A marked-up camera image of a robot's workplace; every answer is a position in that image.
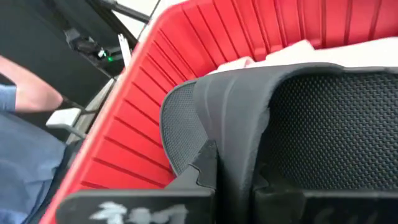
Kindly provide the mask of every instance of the white wall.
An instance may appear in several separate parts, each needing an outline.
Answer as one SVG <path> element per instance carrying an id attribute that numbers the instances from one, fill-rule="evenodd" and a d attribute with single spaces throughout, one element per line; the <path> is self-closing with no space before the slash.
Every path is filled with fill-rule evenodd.
<path id="1" fill-rule="evenodd" d="M 154 16 L 151 21 L 156 19 L 165 9 L 170 7 L 173 4 L 177 4 L 183 2 L 185 0 L 160 0 L 159 6 L 157 7 Z M 134 10 L 147 14 L 148 16 L 154 10 L 157 0 L 118 0 L 119 4 L 130 7 Z M 128 16 L 122 15 L 118 12 L 114 12 L 115 15 L 120 19 L 120 21 L 129 29 L 129 31 L 135 36 L 138 37 L 144 28 L 144 23 L 131 19 Z M 148 33 L 149 29 L 146 29 L 139 39 L 143 41 Z"/>

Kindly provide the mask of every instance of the black mesh fabric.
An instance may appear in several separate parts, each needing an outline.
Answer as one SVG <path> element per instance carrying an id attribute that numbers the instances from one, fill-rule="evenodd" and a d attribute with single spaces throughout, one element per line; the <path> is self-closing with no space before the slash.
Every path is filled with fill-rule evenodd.
<path id="1" fill-rule="evenodd" d="M 304 189 L 398 189 L 398 76 L 301 75 L 276 89 L 268 168 Z"/>
<path id="2" fill-rule="evenodd" d="M 208 139 L 193 105 L 195 82 L 176 87 L 162 104 L 160 132 L 163 147 L 177 175 L 193 162 Z"/>

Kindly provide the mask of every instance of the white plastic part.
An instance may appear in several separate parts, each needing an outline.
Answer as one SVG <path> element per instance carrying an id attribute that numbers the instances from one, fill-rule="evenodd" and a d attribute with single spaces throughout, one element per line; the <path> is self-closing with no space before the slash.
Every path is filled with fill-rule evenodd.
<path id="1" fill-rule="evenodd" d="M 98 52 L 98 57 L 102 57 L 102 56 L 104 56 L 104 53 L 105 53 L 105 51 L 104 50 L 100 50 L 99 52 Z"/>
<path id="2" fill-rule="evenodd" d="M 124 66 L 127 68 L 131 61 L 130 46 L 129 43 L 127 42 L 127 39 L 124 38 L 122 34 L 119 34 L 118 37 L 119 37 L 120 49 L 122 50 Z"/>
<path id="3" fill-rule="evenodd" d="M 79 118 L 80 113 L 81 109 L 79 108 L 56 110 L 51 114 L 51 117 L 47 120 L 45 125 L 48 128 L 66 129 L 80 138 L 85 138 L 85 133 L 82 133 L 73 127 Z"/>

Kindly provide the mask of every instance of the blue shirt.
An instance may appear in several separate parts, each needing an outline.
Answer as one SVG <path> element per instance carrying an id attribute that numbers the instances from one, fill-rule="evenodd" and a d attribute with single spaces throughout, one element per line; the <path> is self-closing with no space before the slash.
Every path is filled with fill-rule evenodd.
<path id="1" fill-rule="evenodd" d="M 13 115 L 16 87 L 0 85 L 0 223 L 29 223 L 46 196 L 64 143 Z"/>

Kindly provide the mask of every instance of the white handwritten label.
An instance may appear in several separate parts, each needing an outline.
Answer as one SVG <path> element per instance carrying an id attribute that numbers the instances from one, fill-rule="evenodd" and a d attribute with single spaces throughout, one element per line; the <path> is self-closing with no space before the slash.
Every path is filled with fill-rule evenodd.
<path id="1" fill-rule="evenodd" d="M 106 220 L 107 224 L 124 224 L 124 216 L 127 208 L 114 202 L 104 202 L 99 205 L 102 208 L 90 216 L 91 220 Z M 133 208 L 126 220 L 133 224 L 184 224 L 188 210 L 185 205 L 173 205 L 159 212 L 151 213 L 148 208 Z"/>

